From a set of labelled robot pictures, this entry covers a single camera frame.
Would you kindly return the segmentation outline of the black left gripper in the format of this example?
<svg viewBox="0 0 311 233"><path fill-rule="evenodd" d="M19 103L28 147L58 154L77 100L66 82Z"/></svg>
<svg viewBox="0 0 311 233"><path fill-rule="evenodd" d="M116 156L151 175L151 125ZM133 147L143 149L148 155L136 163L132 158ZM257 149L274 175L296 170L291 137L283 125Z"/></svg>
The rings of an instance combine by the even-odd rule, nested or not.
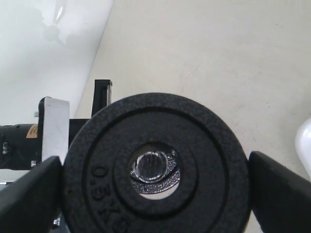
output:
<svg viewBox="0 0 311 233"><path fill-rule="evenodd" d="M95 80L91 115L111 104L111 80ZM68 148L87 123L87 118L71 119L70 104L66 100L44 97L38 105L37 138L39 160L58 156L64 162Z"/></svg>

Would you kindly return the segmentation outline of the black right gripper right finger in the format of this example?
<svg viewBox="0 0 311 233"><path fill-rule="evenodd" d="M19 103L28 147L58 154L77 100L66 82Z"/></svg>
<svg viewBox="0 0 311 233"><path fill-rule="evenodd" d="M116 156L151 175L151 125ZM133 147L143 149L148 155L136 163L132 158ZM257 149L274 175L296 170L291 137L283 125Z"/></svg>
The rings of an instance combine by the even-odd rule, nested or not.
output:
<svg viewBox="0 0 311 233"><path fill-rule="evenodd" d="M311 231L311 183L260 151L248 160L252 210L264 233Z"/></svg>

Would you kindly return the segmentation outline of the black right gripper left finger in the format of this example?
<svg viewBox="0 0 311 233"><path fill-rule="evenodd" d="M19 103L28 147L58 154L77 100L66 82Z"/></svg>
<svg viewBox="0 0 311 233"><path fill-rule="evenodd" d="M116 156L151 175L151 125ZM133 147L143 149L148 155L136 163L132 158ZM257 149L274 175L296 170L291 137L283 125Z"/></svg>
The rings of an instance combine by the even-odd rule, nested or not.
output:
<svg viewBox="0 0 311 233"><path fill-rule="evenodd" d="M58 156L40 163L0 191L2 233L48 233L60 212L62 165Z"/></svg>

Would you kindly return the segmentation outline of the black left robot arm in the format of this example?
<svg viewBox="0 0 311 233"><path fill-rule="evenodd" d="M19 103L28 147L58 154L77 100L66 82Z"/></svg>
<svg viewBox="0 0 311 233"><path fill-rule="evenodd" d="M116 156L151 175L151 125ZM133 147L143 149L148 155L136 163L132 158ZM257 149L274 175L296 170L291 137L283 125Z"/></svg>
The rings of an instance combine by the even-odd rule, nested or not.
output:
<svg viewBox="0 0 311 233"><path fill-rule="evenodd" d="M71 119L69 102L44 97L38 105L37 124L0 128L0 167L30 170L51 156L64 162L68 148L88 119Z"/></svg>

